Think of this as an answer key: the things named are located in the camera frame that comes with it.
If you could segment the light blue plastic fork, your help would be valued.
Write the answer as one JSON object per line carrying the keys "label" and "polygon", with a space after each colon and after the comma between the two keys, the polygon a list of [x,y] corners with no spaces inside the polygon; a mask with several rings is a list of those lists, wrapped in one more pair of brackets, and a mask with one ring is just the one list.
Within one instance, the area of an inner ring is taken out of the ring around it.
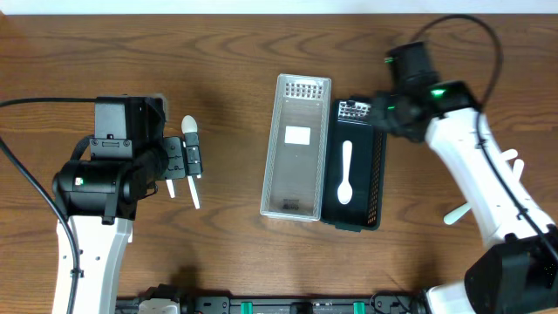
{"label": "light blue plastic fork", "polygon": [[469,210],[471,206],[468,203],[465,203],[453,210],[451,210],[448,214],[446,214],[443,218],[443,222],[446,225],[453,225],[459,219],[461,219]]}

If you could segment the white plastic fork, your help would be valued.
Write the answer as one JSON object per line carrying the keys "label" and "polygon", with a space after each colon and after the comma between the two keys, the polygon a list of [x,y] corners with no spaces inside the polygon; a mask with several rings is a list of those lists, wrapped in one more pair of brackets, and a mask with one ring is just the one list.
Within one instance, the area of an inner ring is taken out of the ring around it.
{"label": "white plastic fork", "polygon": [[514,160],[518,157],[518,151],[515,149],[508,149],[501,153],[501,158],[504,161]]}
{"label": "white plastic fork", "polygon": [[515,178],[517,181],[520,181],[520,180],[521,180],[521,176],[522,176],[524,167],[525,167],[525,163],[524,163],[523,160],[521,160],[521,159],[516,159],[516,160],[514,161],[514,164],[513,164],[513,167],[512,167],[512,172],[513,172],[514,178]]}

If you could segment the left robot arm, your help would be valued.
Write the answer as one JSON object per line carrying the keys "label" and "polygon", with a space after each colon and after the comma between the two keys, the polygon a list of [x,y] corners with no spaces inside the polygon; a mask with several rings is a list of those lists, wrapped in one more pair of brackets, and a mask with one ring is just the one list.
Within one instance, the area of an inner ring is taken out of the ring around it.
{"label": "left robot arm", "polygon": [[132,240],[138,202],[202,174],[198,126],[182,119],[181,136],[164,134],[167,102],[162,96],[98,97],[94,133],[83,138],[53,178],[58,277],[55,313],[112,313],[119,273]]}

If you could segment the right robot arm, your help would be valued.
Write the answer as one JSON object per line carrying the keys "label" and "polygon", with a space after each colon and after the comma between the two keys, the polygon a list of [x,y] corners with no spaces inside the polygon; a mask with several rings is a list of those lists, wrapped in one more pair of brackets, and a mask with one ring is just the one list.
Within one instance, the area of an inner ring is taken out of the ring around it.
{"label": "right robot arm", "polygon": [[429,313],[530,313],[557,305],[557,225],[501,151],[462,81],[441,82],[425,44],[390,50],[393,90],[372,102],[373,126],[425,142],[469,204],[486,253],[464,278],[425,291]]}

